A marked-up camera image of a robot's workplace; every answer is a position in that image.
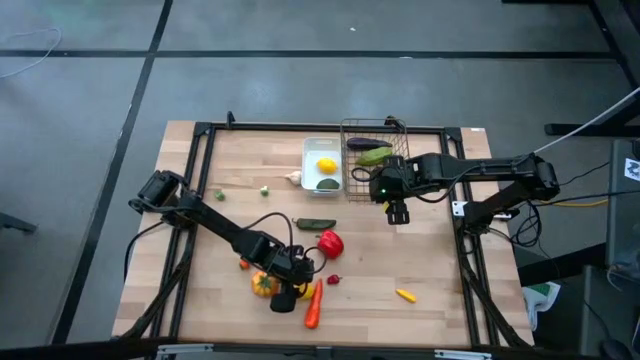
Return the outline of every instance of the concrete floor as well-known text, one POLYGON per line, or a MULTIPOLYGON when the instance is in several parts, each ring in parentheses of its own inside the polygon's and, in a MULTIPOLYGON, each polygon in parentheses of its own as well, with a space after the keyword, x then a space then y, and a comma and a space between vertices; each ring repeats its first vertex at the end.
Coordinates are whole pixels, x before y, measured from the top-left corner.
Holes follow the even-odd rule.
MULTIPOLYGON (((146 50, 162 4, 0 0, 0 36, 60 27, 60 49, 146 50)), ((610 10, 616 24, 625 21, 618 8, 610 10)), ((44 49, 51 36, 12 39, 0 49, 44 49)), ((607 51, 607 44, 583 6, 175 0, 160 49, 607 51)), ((0 57, 0 74, 33 60, 0 57)), ((32 236, 0 232, 0 321, 8 325, 0 329, 0 347, 49 341, 142 63, 51 58, 0 80, 0 169, 12 175, 0 177, 0 211, 40 226, 32 236)), ((124 249, 140 220, 127 200, 153 170, 169 120, 219 121, 227 110, 247 122, 394 114, 413 125, 484 127, 493 154, 512 156, 552 139, 543 124, 583 123, 629 91, 609 60, 157 59, 69 341, 110 335, 124 249)), ((565 180, 606 161, 609 144, 572 138, 544 157, 565 180)), ((563 195, 600 192, 606 179, 606 170, 596 172, 563 195)), ((552 256, 604 239, 604 207, 546 207, 542 219, 552 256), (571 226, 578 223, 589 226, 571 226)), ((534 259, 518 251, 519 264, 534 259)))

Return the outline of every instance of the metal basket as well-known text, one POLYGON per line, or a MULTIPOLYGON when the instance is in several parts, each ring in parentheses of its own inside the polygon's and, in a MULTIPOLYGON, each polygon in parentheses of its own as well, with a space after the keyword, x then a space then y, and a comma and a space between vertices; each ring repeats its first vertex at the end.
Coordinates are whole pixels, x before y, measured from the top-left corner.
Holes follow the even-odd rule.
POLYGON ((383 140, 391 143, 393 154, 409 158, 409 140, 404 121, 388 116, 386 119, 344 119, 340 123, 340 147, 342 151, 342 183, 349 201, 371 202, 369 183, 356 181, 351 170, 364 167, 373 170, 375 166, 356 165, 356 160, 364 151, 349 150, 347 141, 354 137, 383 140))

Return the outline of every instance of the white container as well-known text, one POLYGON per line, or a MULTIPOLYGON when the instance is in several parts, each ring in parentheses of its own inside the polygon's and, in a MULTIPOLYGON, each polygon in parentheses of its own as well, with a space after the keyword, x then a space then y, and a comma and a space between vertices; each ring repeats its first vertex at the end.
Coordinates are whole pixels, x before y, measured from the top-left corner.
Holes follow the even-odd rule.
POLYGON ((302 187, 313 196, 338 196, 342 191, 342 157, 338 138, 306 138, 302 149, 302 187), (329 158, 336 162, 336 172, 327 175, 318 169, 318 160, 329 158), (316 186, 324 179, 333 179, 340 184, 338 189, 318 190, 316 186))

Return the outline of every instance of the orange pumpkin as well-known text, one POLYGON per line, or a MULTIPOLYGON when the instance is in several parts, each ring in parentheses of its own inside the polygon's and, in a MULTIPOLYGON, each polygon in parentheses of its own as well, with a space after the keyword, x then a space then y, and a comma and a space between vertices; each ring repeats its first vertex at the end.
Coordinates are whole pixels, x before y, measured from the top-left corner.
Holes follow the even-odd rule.
POLYGON ((251 290, 258 296, 273 296, 278 292, 278 279, 268 276, 263 271, 257 271, 251 278, 251 290))

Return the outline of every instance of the wooden tabletop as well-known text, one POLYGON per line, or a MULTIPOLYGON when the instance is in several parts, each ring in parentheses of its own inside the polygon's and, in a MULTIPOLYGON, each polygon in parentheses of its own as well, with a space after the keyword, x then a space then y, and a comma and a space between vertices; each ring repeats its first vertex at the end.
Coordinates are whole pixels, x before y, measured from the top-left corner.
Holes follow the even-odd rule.
MULTIPOLYGON (((194 122, 167 125, 156 168, 184 172, 194 122)), ((462 129, 467 158, 490 157, 484 129, 462 129)), ((335 231, 345 242, 344 254, 329 261, 319 274, 339 274, 337 286, 325 283, 320 326, 304 327, 308 303, 298 301, 292 313, 269 309, 269 299, 254 295, 252 271, 241 271, 238 255, 217 235, 198 231, 189 286, 180 324, 181 341, 248 344, 309 344, 348 346, 402 346, 465 348, 469 336, 458 272, 449 205, 409 199, 411 223, 387 224, 381 206, 349 203, 339 198, 309 198, 284 178, 299 170, 302 143, 307 137, 327 133, 277 131, 217 131, 205 202, 240 225, 280 211, 290 217, 337 219, 335 231), (268 186, 262 197, 259 189, 268 186), (226 201, 214 198, 222 189, 226 201), (411 291, 415 304, 395 294, 411 291)), ((202 149, 196 161, 194 182, 200 172, 202 149)), ((412 156, 440 152, 434 135, 409 135, 412 156)), ((473 196, 482 200, 496 191, 496 183, 472 184, 473 196)), ((158 221, 145 214, 140 228, 158 221)), ((493 227, 507 231, 504 223, 493 227)), ((287 226, 278 217, 256 226, 286 239, 287 226)), ((113 334, 129 329, 157 294, 171 229, 161 226, 138 240, 133 252, 113 334)), ((316 233, 294 229, 294 242, 315 245, 316 233)), ((483 235, 482 244, 491 294, 507 321, 520 336, 533 343, 511 244, 495 235, 483 235)), ((168 333, 173 297, 166 306, 162 335, 168 333)), ((479 331, 488 343, 482 306, 476 299, 479 331)))

